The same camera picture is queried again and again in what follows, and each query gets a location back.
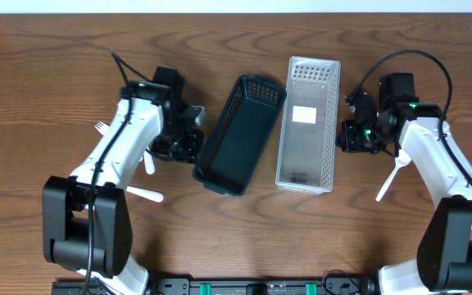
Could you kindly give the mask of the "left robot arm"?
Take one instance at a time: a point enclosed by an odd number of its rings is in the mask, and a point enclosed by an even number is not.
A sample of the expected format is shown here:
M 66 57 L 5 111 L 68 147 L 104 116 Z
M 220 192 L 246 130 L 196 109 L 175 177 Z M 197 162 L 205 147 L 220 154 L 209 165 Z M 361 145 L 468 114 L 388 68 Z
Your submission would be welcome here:
M 205 110 L 182 97 L 185 79 L 157 67 L 152 79 L 120 89 L 109 130 L 67 177 L 43 187 L 43 256 L 85 275 L 76 290 L 95 294 L 90 280 L 110 294 L 143 294 L 149 273 L 131 256 L 133 233 L 125 194 L 139 162 L 149 155 L 193 164 L 202 148 L 198 128 Z

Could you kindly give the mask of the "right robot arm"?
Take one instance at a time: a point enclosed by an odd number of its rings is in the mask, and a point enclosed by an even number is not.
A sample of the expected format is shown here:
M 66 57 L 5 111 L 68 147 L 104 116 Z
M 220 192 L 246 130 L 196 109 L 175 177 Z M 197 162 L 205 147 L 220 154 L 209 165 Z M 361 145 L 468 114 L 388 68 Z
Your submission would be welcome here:
M 376 154 L 392 144 L 396 169 L 415 164 L 435 207 L 415 258 L 379 268 L 371 293 L 472 292 L 472 166 L 440 106 L 419 101 L 411 73 L 383 76 L 378 103 L 361 90 L 346 103 L 355 117 L 342 123 L 337 146 Z

